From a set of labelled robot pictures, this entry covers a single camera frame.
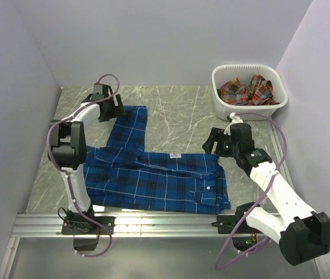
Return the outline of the blue plaid long sleeve shirt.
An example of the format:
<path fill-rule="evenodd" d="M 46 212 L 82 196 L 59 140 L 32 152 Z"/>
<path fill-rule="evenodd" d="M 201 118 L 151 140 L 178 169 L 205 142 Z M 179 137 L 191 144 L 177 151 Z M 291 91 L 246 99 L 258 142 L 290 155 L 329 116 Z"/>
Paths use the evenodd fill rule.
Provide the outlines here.
<path fill-rule="evenodd" d="M 231 208 L 217 155 L 147 152 L 146 106 L 124 111 L 106 146 L 87 148 L 83 174 L 94 205 L 199 214 Z"/>

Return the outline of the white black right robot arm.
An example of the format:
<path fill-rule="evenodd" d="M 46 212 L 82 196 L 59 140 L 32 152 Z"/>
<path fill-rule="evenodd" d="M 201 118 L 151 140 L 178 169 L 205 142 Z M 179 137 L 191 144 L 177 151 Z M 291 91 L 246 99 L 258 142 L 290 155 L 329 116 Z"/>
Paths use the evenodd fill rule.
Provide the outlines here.
<path fill-rule="evenodd" d="M 202 148 L 206 153 L 234 158 L 279 213 L 274 216 L 266 212 L 259 202 L 246 203 L 237 207 L 229 223 L 224 216 L 217 216 L 214 226 L 219 231 L 227 228 L 230 236 L 238 231 L 263 233 L 279 245 L 285 260 L 293 266 L 329 253 L 330 218 L 305 203 L 279 173 L 269 154 L 256 148 L 250 125 L 236 123 L 225 130 L 213 127 Z"/>

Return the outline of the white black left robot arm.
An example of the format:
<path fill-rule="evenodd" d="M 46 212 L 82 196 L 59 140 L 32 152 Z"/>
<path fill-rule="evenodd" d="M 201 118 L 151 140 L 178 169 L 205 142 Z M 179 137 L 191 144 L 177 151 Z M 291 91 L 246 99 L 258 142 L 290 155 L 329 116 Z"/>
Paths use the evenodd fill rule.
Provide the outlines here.
<path fill-rule="evenodd" d="M 75 225 L 83 234 L 93 232 L 96 227 L 83 175 L 83 163 L 87 157 L 85 128 L 95 120 L 104 122 L 123 114 L 124 106 L 120 95 L 104 97 L 103 94 L 96 93 L 90 94 L 69 116 L 50 123 L 46 138 L 48 157 L 64 182 L 69 221 L 78 216 Z"/>

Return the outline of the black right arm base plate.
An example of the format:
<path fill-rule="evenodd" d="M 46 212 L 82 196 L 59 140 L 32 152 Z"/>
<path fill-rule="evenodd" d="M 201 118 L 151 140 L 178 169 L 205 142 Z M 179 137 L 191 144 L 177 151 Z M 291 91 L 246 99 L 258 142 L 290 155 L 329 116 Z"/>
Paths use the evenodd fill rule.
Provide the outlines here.
<path fill-rule="evenodd" d="M 219 234 L 230 234 L 238 221 L 239 218 L 233 215 L 217 215 L 216 221 L 212 222 L 211 226 L 215 227 Z M 252 228 L 249 227 L 245 221 L 236 231 L 238 234 L 248 234 L 250 232 L 252 232 Z"/>

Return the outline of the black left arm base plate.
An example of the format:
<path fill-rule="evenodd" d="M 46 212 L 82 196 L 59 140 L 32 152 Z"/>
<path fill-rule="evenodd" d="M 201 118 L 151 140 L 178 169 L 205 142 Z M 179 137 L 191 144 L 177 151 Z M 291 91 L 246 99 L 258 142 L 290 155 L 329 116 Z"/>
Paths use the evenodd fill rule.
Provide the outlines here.
<path fill-rule="evenodd" d="M 66 217 L 63 221 L 61 234 L 62 235 L 92 235 L 100 233 L 108 235 L 113 232 L 115 217 L 113 216 L 94 216 L 91 217 L 95 224 L 83 218 L 80 214 L 74 214 L 72 217 Z"/>

